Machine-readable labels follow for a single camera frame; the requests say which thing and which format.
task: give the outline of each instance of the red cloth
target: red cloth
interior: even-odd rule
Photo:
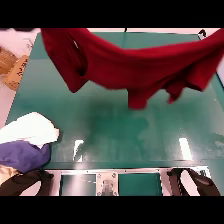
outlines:
[[[45,49],[71,92],[88,80],[127,89],[132,109],[143,109],[159,89],[175,101],[184,87],[203,91],[224,54],[224,29],[194,42],[122,49],[86,28],[42,28]]]

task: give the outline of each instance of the purple folded cloth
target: purple folded cloth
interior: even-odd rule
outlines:
[[[41,168],[50,159],[49,144],[41,149],[26,141],[0,144],[0,164],[10,166],[22,173]]]

